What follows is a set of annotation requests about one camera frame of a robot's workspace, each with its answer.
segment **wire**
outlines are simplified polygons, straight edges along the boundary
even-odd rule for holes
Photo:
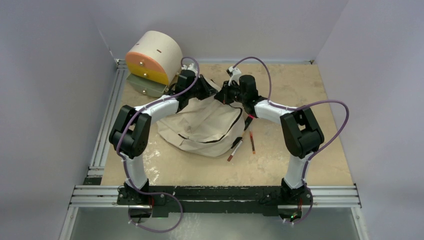
[[[268,74],[268,79],[269,79],[269,93],[268,93],[268,101],[271,99],[271,89],[272,89],[272,83],[271,83],[271,74],[270,74],[270,70],[268,69],[267,65],[265,64],[265,62],[263,62],[261,59],[255,57],[255,56],[247,56],[243,59],[241,59],[240,61],[236,62],[234,64],[234,66],[232,66],[233,68],[235,68],[237,65],[239,65],[241,62],[247,60],[247,59],[255,59],[258,62],[260,62],[262,64],[262,66],[265,68],[266,70],[266,74]]]
[[[128,172],[128,166],[127,166],[127,162],[126,162],[125,156],[121,154],[120,150],[121,150],[121,145],[122,145],[122,142],[123,142],[123,140],[124,140],[124,136],[125,136],[125,134],[127,133],[127,131],[128,131],[128,129],[130,128],[130,126],[133,124],[134,120],[137,118],[137,116],[138,116],[138,115],[139,115],[142,111],[144,111],[144,110],[146,110],[146,109],[150,108],[151,106],[153,106],[153,105],[155,105],[155,104],[157,104],[157,103],[160,103],[160,102],[163,102],[163,101],[167,101],[167,100],[170,100],[170,99],[175,99],[176,97],[181,96],[182,94],[186,93],[188,90],[190,90],[190,89],[191,89],[191,88],[192,88],[192,87],[196,84],[196,82],[197,82],[197,80],[198,80],[198,78],[199,78],[199,72],[200,72],[199,63],[198,63],[198,62],[197,62],[197,61],[196,61],[193,57],[185,56],[185,57],[181,58],[181,65],[183,65],[183,60],[184,60],[184,59],[190,59],[190,60],[192,60],[192,61],[196,64],[196,67],[197,67],[197,73],[196,73],[196,77],[194,78],[193,83],[191,83],[191,85],[190,85],[188,88],[184,89],[183,91],[181,91],[181,92],[179,92],[179,93],[177,93],[177,94],[175,94],[175,95],[172,95],[172,96],[166,97],[166,98],[164,98],[164,99],[158,99],[158,100],[152,101],[152,102],[150,102],[149,104],[147,104],[146,106],[142,107],[140,110],[138,110],[138,111],[137,111],[137,112],[136,112],[136,113],[135,113],[135,114],[131,117],[131,119],[129,120],[129,122],[128,122],[128,124],[126,125],[125,129],[123,130],[123,132],[122,132],[122,136],[121,136],[121,138],[119,139],[119,142],[118,142],[118,144],[117,144],[117,146],[116,146],[116,154],[118,154],[118,156],[120,156],[120,157],[123,159],[123,170],[125,171],[126,178],[127,178],[128,182],[129,182],[129,184],[131,185],[131,187],[132,187],[132,188],[133,188],[136,192],[138,192],[138,193],[140,193],[140,194],[143,194],[143,195],[149,195],[149,196],[153,196],[153,195],[166,195],[166,196],[169,196],[169,197],[173,198],[173,199],[176,201],[176,203],[178,204],[178,206],[179,206],[180,216],[179,216],[179,219],[178,219],[177,223],[176,223],[174,226],[172,226],[172,227],[170,227],[170,228],[168,228],[168,229],[165,229],[165,230],[152,229],[152,228],[149,228],[149,227],[146,227],[146,226],[143,226],[143,225],[140,225],[140,224],[138,224],[138,223],[134,222],[134,221],[131,219],[130,212],[128,211],[129,223],[132,223],[132,224],[134,224],[135,226],[137,226],[137,227],[139,227],[139,228],[142,228],[142,229],[144,229],[144,230],[147,230],[147,231],[150,231],[150,232],[153,232],[153,233],[166,233],[166,232],[169,232],[169,231],[172,231],[173,229],[175,229],[175,228],[176,228],[176,227],[180,224],[181,220],[183,219],[183,215],[184,215],[184,213],[183,213],[183,206],[181,205],[181,202],[180,202],[180,201],[179,201],[179,200],[178,200],[175,196],[173,196],[172,194],[169,194],[169,193],[167,193],[167,192],[144,192],[144,191],[141,191],[140,189],[138,189],[138,188],[136,187],[136,185],[134,184],[133,180],[130,178],[130,174],[129,174],[129,172]]]
[[[313,102],[313,103],[310,103],[310,104],[303,105],[301,107],[288,107],[288,106],[274,104],[272,101],[270,101],[270,99],[271,99],[271,88],[272,88],[271,87],[272,86],[272,83],[271,83],[270,71],[268,70],[267,65],[262,60],[260,60],[259,58],[255,57],[255,56],[248,56],[248,57],[245,57],[245,58],[241,59],[240,61],[238,61],[233,66],[233,68],[235,68],[241,62],[243,62],[244,60],[247,60],[247,59],[255,59],[255,60],[259,61],[263,65],[263,67],[265,68],[266,73],[268,74],[268,80],[269,80],[268,103],[269,103],[269,105],[271,105],[273,107],[276,107],[276,108],[279,108],[279,109],[288,110],[288,111],[300,111],[300,110],[307,109],[307,108],[310,108],[312,106],[319,105],[319,104],[336,103],[336,104],[342,105],[344,107],[344,109],[346,110],[346,117],[344,118],[343,124],[338,129],[338,131],[335,133],[335,135],[326,144],[324,144],[320,149],[318,149],[316,152],[312,153],[308,157],[307,161],[305,162],[305,165],[304,165],[303,171],[302,171],[302,182],[303,182],[303,185],[304,185],[305,189],[309,192],[309,195],[310,195],[310,207],[307,210],[306,214],[302,218],[300,218],[296,222],[292,222],[292,224],[298,224],[298,223],[302,222],[309,215],[309,213],[312,210],[312,205],[314,203],[314,198],[312,196],[311,189],[308,187],[308,184],[305,182],[305,175],[306,175],[306,170],[308,169],[309,162],[311,161],[311,159],[313,157],[315,157],[318,153],[320,153],[322,150],[324,150],[328,145],[330,145],[340,135],[340,133],[342,132],[342,130],[345,128],[346,124],[348,123],[348,120],[349,120],[349,108],[348,108],[348,106],[344,102],[339,101],[339,100],[332,100],[332,99],[316,101],[316,102]]]

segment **white fabric bag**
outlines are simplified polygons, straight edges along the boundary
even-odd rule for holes
[[[213,81],[206,81],[218,91]],[[177,114],[157,122],[160,136],[175,147],[190,153],[217,157],[227,152],[245,128],[243,109],[224,105],[214,96],[192,98]]]

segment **marble-patterned surface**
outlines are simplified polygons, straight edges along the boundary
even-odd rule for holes
[[[229,77],[230,64],[201,64],[200,73],[218,85]],[[269,82],[260,64],[240,64],[243,74],[256,79],[259,94],[267,97]],[[316,65],[269,64],[272,78],[271,100],[288,106],[302,106],[327,99]],[[153,101],[125,84],[121,105],[140,106]],[[333,115],[328,104],[312,108],[325,139],[336,133]],[[144,167],[152,185],[223,185],[254,186],[280,185],[287,172],[290,153],[285,147],[280,125],[264,119],[251,124],[256,154],[252,154],[250,140],[246,138],[231,162],[231,151],[219,157],[205,157],[184,152],[163,140],[157,125],[151,126],[148,147],[144,152]],[[109,149],[102,185],[118,186],[125,180],[121,159]],[[339,139],[318,154],[312,161],[307,182],[315,186],[352,185],[352,178]]]

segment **gray wall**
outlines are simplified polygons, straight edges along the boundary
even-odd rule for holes
[[[315,59],[348,0],[92,0],[91,12],[115,58],[148,30],[170,35],[199,61],[257,56]]]
[[[350,0],[316,61],[328,97],[351,109],[341,142],[373,240],[424,235],[423,10]]]
[[[73,186],[87,173],[113,64],[83,1],[1,1],[1,239],[59,237]]]

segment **cylindrical container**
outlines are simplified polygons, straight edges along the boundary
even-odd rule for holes
[[[180,46],[170,36],[148,31],[125,56],[129,71],[154,82],[169,85],[180,69]]]

